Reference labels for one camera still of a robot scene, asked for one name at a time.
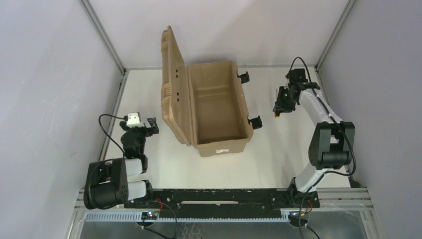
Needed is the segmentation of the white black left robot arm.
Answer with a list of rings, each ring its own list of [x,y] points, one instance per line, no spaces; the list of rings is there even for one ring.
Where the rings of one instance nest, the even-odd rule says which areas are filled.
[[[124,131],[120,138],[123,157],[89,164],[83,197],[87,209],[106,210],[146,196],[148,182],[130,183],[128,177],[147,171],[146,139],[158,134],[159,127],[156,118],[147,119],[149,127],[134,118],[126,116],[119,123]]]

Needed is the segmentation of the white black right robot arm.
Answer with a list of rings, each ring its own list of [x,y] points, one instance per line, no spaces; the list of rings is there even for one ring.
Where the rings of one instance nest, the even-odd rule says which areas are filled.
[[[315,129],[308,148],[309,163],[295,176],[288,187],[292,203],[314,196],[325,175],[350,177],[354,172],[342,173],[340,169],[355,163],[353,140],[355,125],[343,121],[328,105],[317,83],[294,83],[280,86],[273,112],[275,117],[295,111],[302,106]]]

